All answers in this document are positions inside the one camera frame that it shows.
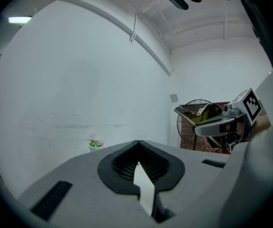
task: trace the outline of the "fluorescent light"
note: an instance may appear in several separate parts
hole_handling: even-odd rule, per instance
[[[32,17],[9,17],[9,23],[26,24]]]

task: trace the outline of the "person's hand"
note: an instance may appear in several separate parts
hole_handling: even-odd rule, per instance
[[[242,136],[243,128],[244,128],[244,124],[242,122],[237,121],[236,122],[236,134],[239,135],[239,136]],[[226,131],[229,131],[229,129],[230,129],[230,125],[227,124],[226,125]],[[208,138],[204,137],[204,139],[205,139],[205,144],[209,144]]]

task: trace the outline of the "ceiling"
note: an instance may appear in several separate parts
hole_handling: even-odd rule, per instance
[[[34,15],[54,1],[15,0],[9,4],[0,15],[0,54],[19,30],[19,25],[8,23],[8,17]],[[168,0],[127,1],[141,8],[141,14],[154,26],[170,51],[210,39],[255,36],[240,0],[204,0],[201,3],[188,0],[188,10],[177,9]]]

